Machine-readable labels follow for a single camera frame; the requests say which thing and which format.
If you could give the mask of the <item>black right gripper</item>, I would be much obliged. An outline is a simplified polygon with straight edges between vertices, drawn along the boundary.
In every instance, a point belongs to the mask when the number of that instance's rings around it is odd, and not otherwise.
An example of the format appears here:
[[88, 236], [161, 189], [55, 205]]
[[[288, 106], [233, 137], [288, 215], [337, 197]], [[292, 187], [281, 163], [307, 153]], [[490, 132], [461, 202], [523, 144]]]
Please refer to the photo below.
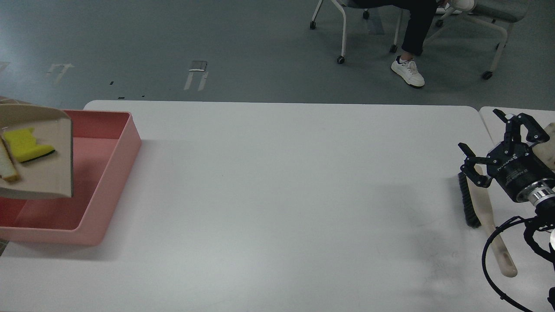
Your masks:
[[[459, 143], [458, 147], [465, 156], [460, 171], [474, 185], [481, 188], [489, 188], [494, 179], [516, 203], [529, 201], [532, 190], [542, 185], [554, 188], [554, 172], [531, 149], [540, 143], [548, 142], [548, 133], [531, 115], [506, 114], [500, 109], [494, 109], [492, 112], [505, 123], [503, 140], [487, 154], [487, 157], [478, 157], [467, 144]], [[521, 127], [527, 130], [525, 141], [522, 141]], [[478, 165], [487, 166], [488, 176], [478, 173]]]

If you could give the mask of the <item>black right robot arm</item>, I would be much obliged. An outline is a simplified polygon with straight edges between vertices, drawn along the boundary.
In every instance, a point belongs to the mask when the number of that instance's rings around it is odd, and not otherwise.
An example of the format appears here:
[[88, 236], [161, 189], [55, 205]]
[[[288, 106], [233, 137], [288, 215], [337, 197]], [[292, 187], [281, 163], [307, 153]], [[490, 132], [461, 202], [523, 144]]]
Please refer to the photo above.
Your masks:
[[478, 270], [512, 311], [554, 310], [553, 112], [480, 110], [492, 146], [460, 143], [466, 224], [484, 232]]

